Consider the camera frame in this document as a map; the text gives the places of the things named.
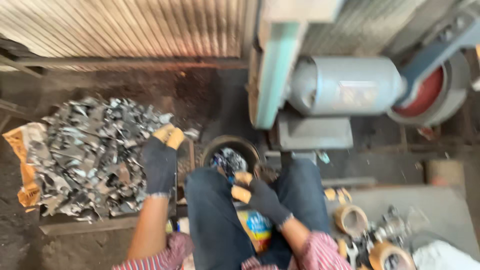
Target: knee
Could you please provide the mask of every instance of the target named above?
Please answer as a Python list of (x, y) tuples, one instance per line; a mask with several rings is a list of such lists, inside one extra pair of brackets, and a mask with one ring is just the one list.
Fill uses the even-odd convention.
[(309, 159), (294, 159), (288, 165), (288, 170), (293, 172), (317, 172), (318, 167)]
[(218, 191), (222, 188), (223, 182), (227, 182), (225, 177), (213, 168), (198, 168), (189, 174), (185, 179), (185, 189), (187, 194)]
[(321, 183), (320, 169), (309, 159), (295, 159), (282, 171), (289, 185), (317, 186)]

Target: metal bucket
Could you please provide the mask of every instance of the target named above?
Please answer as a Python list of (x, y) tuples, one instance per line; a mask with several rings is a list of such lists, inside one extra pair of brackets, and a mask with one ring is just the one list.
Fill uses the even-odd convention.
[(200, 163), (203, 167), (210, 167), (210, 161), (213, 158), (213, 155), (217, 153), (222, 148), (231, 148), (239, 152), (247, 162), (248, 169), (247, 171), (253, 174), (253, 169), (255, 164), (260, 161), (260, 156), (258, 154), (257, 148), (253, 146), (249, 141), (244, 138), (237, 136), (224, 135), (215, 138), (204, 150)]

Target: hand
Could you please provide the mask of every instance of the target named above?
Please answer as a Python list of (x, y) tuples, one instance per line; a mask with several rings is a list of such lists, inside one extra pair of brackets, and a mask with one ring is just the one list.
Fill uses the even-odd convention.
[(232, 196), (268, 217), (275, 225), (282, 226), (285, 221), (293, 217), (265, 181), (253, 178), (248, 172), (235, 173), (235, 180), (248, 185), (250, 191), (234, 185)]
[(148, 138), (142, 151), (148, 195), (170, 196), (175, 184), (177, 149), (182, 141), (183, 132), (170, 123)]

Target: striped shirt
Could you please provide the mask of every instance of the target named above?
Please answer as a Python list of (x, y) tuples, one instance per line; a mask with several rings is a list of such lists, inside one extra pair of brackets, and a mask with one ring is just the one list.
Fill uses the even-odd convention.
[[(326, 233), (312, 232), (303, 246), (302, 255), (292, 257), (288, 270), (351, 270), (349, 263), (337, 253), (335, 241)], [(191, 238), (184, 233), (168, 235), (167, 249), (143, 259), (127, 260), (113, 270), (175, 270), (193, 251)], [(251, 257), (241, 265), (242, 270), (277, 270), (276, 265), (261, 265)]]

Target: blue label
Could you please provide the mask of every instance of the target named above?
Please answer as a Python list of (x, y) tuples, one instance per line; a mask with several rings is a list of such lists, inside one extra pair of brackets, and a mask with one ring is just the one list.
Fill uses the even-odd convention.
[(248, 213), (247, 226), (253, 233), (264, 233), (272, 228), (270, 220), (256, 211)]

